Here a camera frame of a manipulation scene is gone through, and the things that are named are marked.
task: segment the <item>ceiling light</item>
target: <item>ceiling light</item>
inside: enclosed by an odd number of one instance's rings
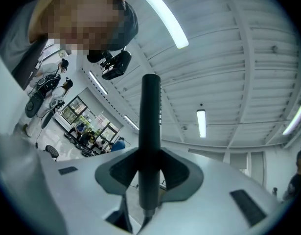
[[[295,114],[293,120],[289,123],[285,131],[283,131],[283,135],[289,135],[293,132],[293,130],[297,127],[299,122],[301,121],[301,106],[299,107],[297,113]]]
[[[171,34],[173,41],[177,48],[181,49],[188,46],[188,40],[176,20],[175,16],[169,10],[162,0],[146,0],[150,6],[155,10],[160,19],[163,21],[165,27]]]
[[[205,110],[197,111],[197,119],[198,119],[200,137],[205,138],[206,137],[206,112],[205,112]]]
[[[124,117],[137,129],[139,130],[139,128],[136,126],[136,124],[133,123],[133,121],[131,121],[126,115],[124,115]]]
[[[107,95],[108,93],[106,92],[105,88],[103,88],[103,86],[98,82],[97,78],[95,77],[95,75],[92,73],[91,70],[90,70],[90,75],[93,78],[93,80],[96,82],[96,84],[100,87],[100,89],[103,91],[103,93]]]

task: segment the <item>blue shirt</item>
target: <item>blue shirt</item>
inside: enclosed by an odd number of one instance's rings
[[[82,132],[84,130],[84,128],[80,124],[76,127],[76,129],[80,132]]]
[[[111,151],[118,151],[125,148],[125,143],[123,140],[117,141],[113,146]]]

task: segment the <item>black pole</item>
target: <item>black pole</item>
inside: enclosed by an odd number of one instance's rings
[[[161,82],[155,74],[142,78],[139,116],[139,204],[145,216],[152,216],[158,206],[161,149]]]

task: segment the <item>ceiling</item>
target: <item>ceiling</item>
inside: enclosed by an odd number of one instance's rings
[[[103,99],[117,118],[125,122],[127,115],[139,125],[141,79],[155,73],[163,88],[164,140],[225,148],[289,141],[282,132],[301,104],[301,43],[277,2],[163,0],[189,41],[177,49],[145,0],[127,1],[139,33],[127,46],[132,60],[126,73],[108,82],[97,64],[83,62],[84,76],[92,70],[107,89]],[[198,109],[206,111],[205,139]]]

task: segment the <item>window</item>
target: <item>window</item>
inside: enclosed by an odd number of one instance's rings
[[[104,140],[109,143],[119,132],[103,113],[96,116],[78,96],[65,107],[62,117],[70,125],[84,123],[85,132],[94,131],[98,141]]]

